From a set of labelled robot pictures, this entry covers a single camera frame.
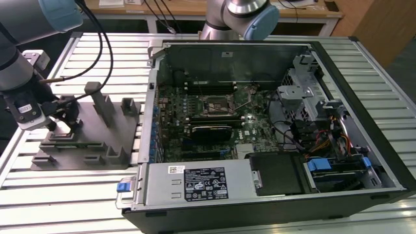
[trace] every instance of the blue latch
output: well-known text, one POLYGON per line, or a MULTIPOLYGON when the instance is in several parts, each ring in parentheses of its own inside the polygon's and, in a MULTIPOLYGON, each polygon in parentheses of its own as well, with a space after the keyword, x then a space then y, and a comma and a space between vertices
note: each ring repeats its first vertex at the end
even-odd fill
POLYGON ((319 171, 319 170, 331 170, 333 169, 330 161, 326 158, 311 159, 309 162, 309 168, 310 168, 311 172, 319 171))
POLYGON ((131 191, 131 183, 119 183, 118 184, 118 193, 127 193, 131 191))
POLYGON ((369 168, 371 168, 371 161, 369 159, 369 157, 363 157, 363 163, 365 163, 365 166, 369 168))

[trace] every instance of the metal slotted table surface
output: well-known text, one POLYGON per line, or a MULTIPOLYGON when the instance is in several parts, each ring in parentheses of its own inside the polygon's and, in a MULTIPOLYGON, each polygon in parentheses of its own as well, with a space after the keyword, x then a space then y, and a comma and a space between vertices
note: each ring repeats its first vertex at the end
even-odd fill
MULTIPOLYGON (((198 39, 197 35, 109 34, 115 52, 115 70, 103 89, 114 101, 135 97, 145 103, 149 72, 147 47, 153 39, 198 39)), ((269 40, 318 40, 333 57, 353 89, 379 124, 411 172, 416 175, 416 111, 414 103, 381 68, 359 42, 349 38, 281 37, 269 40)), ((99 52, 97 34, 71 38, 50 78, 82 72, 99 52)), ((83 93, 89 81, 103 81, 109 73, 110 55, 105 56, 82 78, 53 87, 58 95, 83 93)), ((330 90, 337 95, 333 84, 330 90)), ((123 218, 117 209, 117 183, 135 175, 141 146, 141 125, 134 144, 133 167, 123 171, 49 171, 30 170, 33 156, 39 150, 46 129, 17 131, 0 158, 0 233, 138 233, 142 232, 123 218)), ((394 204, 383 204, 335 220, 234 228, 193 233, 415 233, 416 196, 394 204)))

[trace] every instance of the motherboard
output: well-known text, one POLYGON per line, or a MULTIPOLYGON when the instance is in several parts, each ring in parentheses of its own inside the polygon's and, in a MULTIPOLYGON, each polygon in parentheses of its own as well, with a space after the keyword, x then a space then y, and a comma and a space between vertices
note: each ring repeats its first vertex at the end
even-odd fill
POLYGON ((267 106, 271 91, 255 83, 159 87, 165 162, 245 158, 279 151, 267 106))

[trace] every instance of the power supply label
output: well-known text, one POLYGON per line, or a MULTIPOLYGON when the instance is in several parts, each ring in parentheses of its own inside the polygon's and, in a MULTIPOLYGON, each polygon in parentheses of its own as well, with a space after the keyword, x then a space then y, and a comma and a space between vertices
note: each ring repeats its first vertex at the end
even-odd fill
POLYGON ((185 171, 185 199, 207 201, 229 198, 225 167, 187 169, 185 171))

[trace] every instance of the gray plastic stand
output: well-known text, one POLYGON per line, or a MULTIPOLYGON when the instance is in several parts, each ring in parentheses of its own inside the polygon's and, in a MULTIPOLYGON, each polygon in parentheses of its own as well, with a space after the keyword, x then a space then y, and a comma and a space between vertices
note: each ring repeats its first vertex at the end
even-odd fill
MULTIPOLYGON (((90 82, 86 93, 102 84, 90 82)), ((81 126, 71 133, 49 133, 34 157, 34 171, 122 170, 131 164, 141 104, 133 98, 113 103, 101 92, 79 104, 81 126)))

